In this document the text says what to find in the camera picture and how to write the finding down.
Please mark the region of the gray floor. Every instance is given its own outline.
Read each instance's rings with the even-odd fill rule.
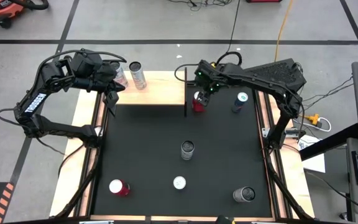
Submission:
[[[31,87],[39,63],[56,51],[70,9],[77,0],[49,1],[50,9],[28,11],[14,21],[11,29],[0,28],[0,109],[13,107]],[[216,60],[228,46],[207,44],[208,40],[229,40],[237,3],[234,1],[225,7],[203,7],[193,12],[186,4],[165,0],[78,2],[67,40],[84,40],[84,43],[89,43],[88,40],[178,40],[171,44],[65,44],[63,48],[84,47],[113,52],[128,61],[142,62],[145,70],[174,70],[183,63]],[[358,0],[346,2],[358,26]],[[275,40],[288,3],[289,0],[280,4],[241,1],[234,39]],[[200,43],[205,44],[188,44],[181,41],[183,39],[203,40]],[[357,37],[339,0],[295,0],[282,39],[357,40]],[[14,44],[13,40],[51,40],[51,44],[48,41]],[[234,44],[231,50],[239,51],[244,58],[243,66],[249,67],[271,62],[275,46]],[[302,96],[308,98],[326,93],[351,76],[351,63],[358,61],[358,45],[281,45],[279,59],[288,57],[303,66],[308,83]],[[70,124],[77,99],[78,90],[52,95],[42,114],[52,121]],[[333,125],[330,133],[313,130],[319,138],[326,138],[355,123],[353,89],[350,87],[326,98],[306,112],[313,113],[319,113]],[[13,119],[9,112],[4,116]],[[64,150],[67,143],[67,139],[60,137],[47,136],[43,140],[53,142],[51,144],[60,150]],[[1,182],[11,178],[23,142],[24,134],[19,127],[0,121]],[[37,141],[31,142],[5,222],[48,217],[61,161],[61,155]],[[313,182],[309,186],[316,217],[339,221],[337,215],[345,211],[345,200],[321,186]]]

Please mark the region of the red can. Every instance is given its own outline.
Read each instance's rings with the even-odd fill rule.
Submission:
[[[204,106],[199,101],[197,101],[198,93],[198,91],[194,93],[192,108],[194,112],[204,112]]]
[[[109,185],[111,193],[118,196],[126,196],[129,194],[130,187],[128,183],[125,183],[123,180],[113,180]]]

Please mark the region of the can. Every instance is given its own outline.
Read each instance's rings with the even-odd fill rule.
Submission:
[[[126,196],[129,194],[131,187],[128,183],[125,183],[123,180],[113,180],[110,185],[109,189],[111,193],[118,195],[118,196]]]
[[[117,72],[117,76],[115,77],[114,81],[120,83],[121,85],[125,86],[125,88],[127,88],[128,80],[127,77],[125,76],[124,69],[122,68],[121,64],[119,62],[111,62],[110,65]]]
[[[186,179],[182,176],[177,176],[173,180],[173,186],[178,189],[184,189],[186,187]]]
[[[197,91],[194,93],[194,97],[193,97],[193,104],[192,104],[192,108],[193,108],[193,111],[194,112],[204,112],[204,105],[202,105],[198,100],[197,100],[197,97],[198,97],[198,94],[200,92]]]
[[[144,78],[142,65],[139,62],[132,62],[129,64],[129,70],[131,71],[136,88],[138,90],[143,90],[146,88],[147,83],[146,79]]]
[[[191,141],[184,141],[181,146],[181,158],[184,160],[190,160],[193,157],[194,153],[194,144]]]
[[[250,187],[241,187],[233,192],[236,202],[251,202],[255,199],[255,191]]]
[[[237,98],[234,102],[234,105],[231,107],[231,110],[235,113],[238,113],[241,111],[242,106],[246,101],[248,100],[248,95],[246,93],[239,93],[237,94]]]

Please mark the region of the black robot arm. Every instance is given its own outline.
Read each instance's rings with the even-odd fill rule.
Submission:
[[[197,100],[205,106],[209,97],[224,86],[247,86],[272,95],[280,109],[280,119],[270,128],[266,141],[271,148],[282,146],[285,127],[299,114],[302,98],[297,91],[306,83],[299,64],[286,59],[242,69],[233,63],[215,65],[202,60],[195,74],[196,85],[203,87]]]
[[[68,91],[69,88],[104,93],[106,95],[104,102],[107,108],[113,111],[118,100],[117,92],[125,90],[125,87],[113,80],[117,74],[111,62],[126,62],[126,60],[107,52],[85,49],[71,50],[58,55],[72,52],[75,52],[73,58],[66,56],[56,62],[47,62],[53,58],[50,57],[41,63],[33,87],[14,108],[15,119],[23,127],[27,137],[40,138],[47,134],[67,136],[80,138],[86,146],[96,147],[98,137],[91,125],[76,127],[59,124],[35,114],[49,95],[62,89]],[[112,55],[119,60],[102,60],[100,54]]]

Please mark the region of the black floor line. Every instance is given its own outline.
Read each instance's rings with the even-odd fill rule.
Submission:
[[[172,40],[0,40],[0,44],[229,44],[230,40],[172,39]],[[232,44],[276,45],[276,40],[233,40]],[[281,40],[280,45],[358,45],[358,40]]]
[[[351,13],[351,10],[349,9],[349,6],[347,5],[346,3],[346,0],[339,0],[342,4],[342,7],[343,7],[343,10],[345,11],[346,13],[346,16],[347,16],[347,19],[349,20],[351,26],[352,26],[352,29],[354,31],[354,34],[356,35],[357,37],[357,40],[358,40],[358,26],[353,18],[353,15]]]
[[[66,21],[65,28],[62,33],[62,37],[60,38],[58,43],[55,43],[55,44],[58,44],[56,53],[61,52],[63,50],[64,43],[65,43],[65,40],[68,35],[68,31],[70,30],[71,23],[73,22],[73,18],[75,15],[76,8],[78,6],[78,2],[79,2],[79,0],[74,0],[73,5],[70,10],[70,14]],[[41,113],[42,108],[43,108],[43,105],[38,108],[37,114]],[[30,149],[31,141],[32,141],[31,138],[24,139],[22,149],[19,153],[19,157],[17,158],[16,165],[15,165],[15,168],[14,168],[12,176],[11,176],[11,183],[13,183],[14,185],[17,185],[17,182],[19,181],[19,177],[20,177],[20,174],[21,174],[23,166],[24,166],[24,161],[25,161],[25,159],[27,157],[27,153],[29,152],[29,149]]]

